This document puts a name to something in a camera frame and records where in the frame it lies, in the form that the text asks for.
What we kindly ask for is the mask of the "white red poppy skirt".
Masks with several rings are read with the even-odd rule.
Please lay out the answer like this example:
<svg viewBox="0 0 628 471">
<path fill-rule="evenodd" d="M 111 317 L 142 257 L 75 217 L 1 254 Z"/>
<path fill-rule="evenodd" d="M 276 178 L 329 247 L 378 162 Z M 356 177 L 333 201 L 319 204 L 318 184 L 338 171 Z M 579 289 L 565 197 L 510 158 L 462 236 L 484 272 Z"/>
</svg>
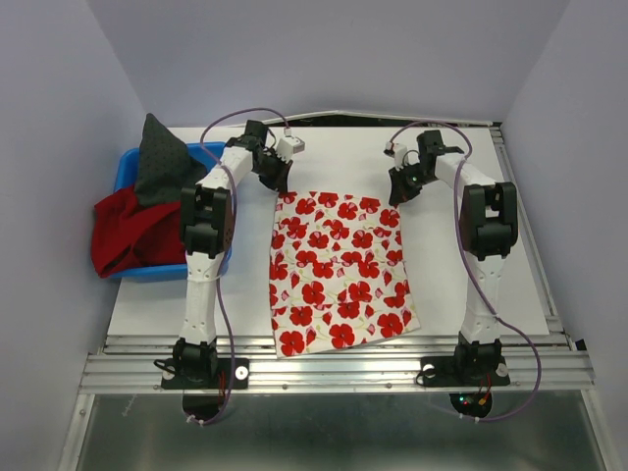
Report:
<svg viewBox="0 0 628 471">
<path fill-rule="evenodd" d="M 269 297 L 282 358 L 419 330 L 397 208 L 374 197 L 326 191 L 279 195 Z"/>
</svg>

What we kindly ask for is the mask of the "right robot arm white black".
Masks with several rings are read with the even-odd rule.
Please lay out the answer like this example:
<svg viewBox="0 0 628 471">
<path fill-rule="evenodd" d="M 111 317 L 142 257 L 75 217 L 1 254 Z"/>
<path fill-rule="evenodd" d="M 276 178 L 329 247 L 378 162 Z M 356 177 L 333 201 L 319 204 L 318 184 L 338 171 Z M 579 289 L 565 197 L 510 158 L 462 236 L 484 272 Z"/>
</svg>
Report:
<svg viewBox="0 0 628 471">
<path fill-rule="evenodd" d="M 473 383 L 503 370 L 497 296 L 506 257 L 519 236 L 517 189 L 498 182 L 469 162 L 470 151 L 447 146 L 440 131 L 424 131 L 411 150 L 390 140 L 384 153 L 389 170 L 389 203 L 418 196 L 429 183 L 446 183 L 453 192 L 454 228 L 468 276 L 465 314 L 454 353 L 423 360 L 424 384 Z"/>
</svg>

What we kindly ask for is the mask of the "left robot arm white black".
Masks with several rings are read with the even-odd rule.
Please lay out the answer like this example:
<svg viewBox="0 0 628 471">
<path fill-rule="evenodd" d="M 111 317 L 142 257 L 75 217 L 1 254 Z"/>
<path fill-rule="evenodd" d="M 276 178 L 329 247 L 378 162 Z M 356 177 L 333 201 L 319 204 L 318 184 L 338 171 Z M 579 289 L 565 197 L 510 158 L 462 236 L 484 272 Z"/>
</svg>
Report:
<svg viewBox="0 0 628 471">
<path fill-rule="evenodd" d="M 264 123 L 249 120 L 241 135 L 225 143 L 221 156 L 200 142 L 214 166 L 197 183 L 182 189 L 180 236 L 185 249 L 186 299 L 173 363 L 177 375 L 199 387 L 211 385 L 218 377 L 214 310 L 220 272 L 235 235 L 237 185 L 253 173 L 267 188 L 286 192 L 292 157 L 305 148 L 289 126 L 272 145 L 267 143 L 269 132 Z"/>
</svg>

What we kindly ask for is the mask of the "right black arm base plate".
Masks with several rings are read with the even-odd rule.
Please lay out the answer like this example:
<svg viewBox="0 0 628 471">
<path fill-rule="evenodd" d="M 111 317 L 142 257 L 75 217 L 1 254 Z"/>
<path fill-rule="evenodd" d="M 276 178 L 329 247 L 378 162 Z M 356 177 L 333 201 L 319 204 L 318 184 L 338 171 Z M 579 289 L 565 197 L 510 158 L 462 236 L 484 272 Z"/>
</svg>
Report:
<svg viewBox="0 0 628 471">
<path fill-rule="evenodd" d="M 462 365 L 453 356 L 424 356 L 415 377 L 418 386 L 426 388 L 473 388 L 481 385 L 505 387 L 510 385 L 507 372 L 500 373 L 499 366 L 505 363 L 477 361 Z"/>
</svg>

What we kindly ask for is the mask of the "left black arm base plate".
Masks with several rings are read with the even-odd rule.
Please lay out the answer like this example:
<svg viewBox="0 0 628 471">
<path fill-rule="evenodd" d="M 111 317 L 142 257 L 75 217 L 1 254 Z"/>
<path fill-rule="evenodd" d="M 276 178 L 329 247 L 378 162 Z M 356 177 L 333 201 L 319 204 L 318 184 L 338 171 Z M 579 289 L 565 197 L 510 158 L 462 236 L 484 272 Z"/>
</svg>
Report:
<svg viewBox="0 0 628 471">
<path fill-rule="evenodd" d="M 153 364 L 161 371 L 161 388 L 167 391 L 183 390 L 226 390 L 229 386 L 232 364 L 230 358 L 218 358 L 215 375 L 210 377 L 206 372 L 178 372 L 173 358 L 156 359 Z M 246 390 L 249 378 L 249 360 L 235 359 L 235 377 L 231 388 Z"/>
</svg>

